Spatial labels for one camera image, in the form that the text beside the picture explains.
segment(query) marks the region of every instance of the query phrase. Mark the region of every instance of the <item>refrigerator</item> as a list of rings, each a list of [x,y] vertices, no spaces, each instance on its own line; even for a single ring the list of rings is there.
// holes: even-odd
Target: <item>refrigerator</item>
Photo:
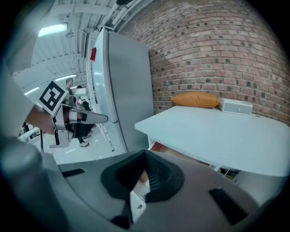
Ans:
[[[147,47],[103,28],[95,48],[93,84],[112,147],[118,154],[148,149],[147,136],[134,127],[154,114]]]

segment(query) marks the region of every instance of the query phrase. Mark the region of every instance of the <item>brick wall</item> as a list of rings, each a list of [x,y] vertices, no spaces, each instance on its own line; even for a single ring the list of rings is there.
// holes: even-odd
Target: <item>brick wall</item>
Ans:
[[[277,37],[241,0],[156,0],[121,34],[149,48],[155,113],[184,91],[249,101],[289,125],[290,69]]]

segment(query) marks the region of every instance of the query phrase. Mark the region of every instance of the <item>white floor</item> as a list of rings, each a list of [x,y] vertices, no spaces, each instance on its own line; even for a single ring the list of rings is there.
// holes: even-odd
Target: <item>white floor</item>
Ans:
[[[114,147],[112,152],[110,146],[105,141],[98,128],[93,129],[93,134],[85,141],[90,145],[87,147],[80,147],[79,141],[73,139],[69,147],[50,149],[49,145],[54,144],[54,136],[43,135],[43,149],[44,152],[52,153],[57,164],[77,163],[83,161],[91,161],[120,155],[121,152],[117,147]],[[40,150],[40,139],[34,144]]]

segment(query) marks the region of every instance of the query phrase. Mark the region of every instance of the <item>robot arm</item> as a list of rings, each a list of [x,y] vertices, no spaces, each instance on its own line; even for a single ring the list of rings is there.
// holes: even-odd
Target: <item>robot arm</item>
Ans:
[[[54,81],[51,81],[39,98],[40,105],[51,115],[55,127],[56,144],[50,148],[68,147],[73,138],[86,136],[96,123],[108,121],[106,115],[77,109],[70,99],[68,91]]]

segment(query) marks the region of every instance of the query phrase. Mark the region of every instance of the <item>orange pillow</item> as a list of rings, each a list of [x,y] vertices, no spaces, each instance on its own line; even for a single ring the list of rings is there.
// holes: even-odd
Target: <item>orange pillow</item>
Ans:
[[[207,92],[184,92],[170,99],[175,105],[212,108],[219,104],[219,99]]]

